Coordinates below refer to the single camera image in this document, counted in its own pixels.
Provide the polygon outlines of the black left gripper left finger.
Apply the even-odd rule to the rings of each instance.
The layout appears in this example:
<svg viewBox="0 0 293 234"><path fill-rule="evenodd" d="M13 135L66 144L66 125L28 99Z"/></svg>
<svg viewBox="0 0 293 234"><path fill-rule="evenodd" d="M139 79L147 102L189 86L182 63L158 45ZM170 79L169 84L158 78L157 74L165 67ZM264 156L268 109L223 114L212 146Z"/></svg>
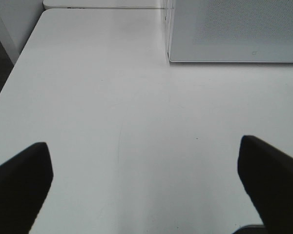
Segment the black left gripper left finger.
<svg viewBox="0 0 293 234"><path fill-rule="evenodd" d="M45 142L32 144L0 165L0 234L30 232L52 180Z"/></svg>

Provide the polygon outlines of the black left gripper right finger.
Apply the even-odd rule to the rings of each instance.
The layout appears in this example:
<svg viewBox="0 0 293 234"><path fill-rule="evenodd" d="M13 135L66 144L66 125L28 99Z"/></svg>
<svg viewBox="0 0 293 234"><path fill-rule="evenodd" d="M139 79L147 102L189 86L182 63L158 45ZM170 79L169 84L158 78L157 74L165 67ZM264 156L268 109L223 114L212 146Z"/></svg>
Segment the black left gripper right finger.
<svg viewBox="0 0 293 234"><path fill-rule="evenodd" d="M240 142L237 171L267 232L293 234L293 157L245 135Z"/></svg>

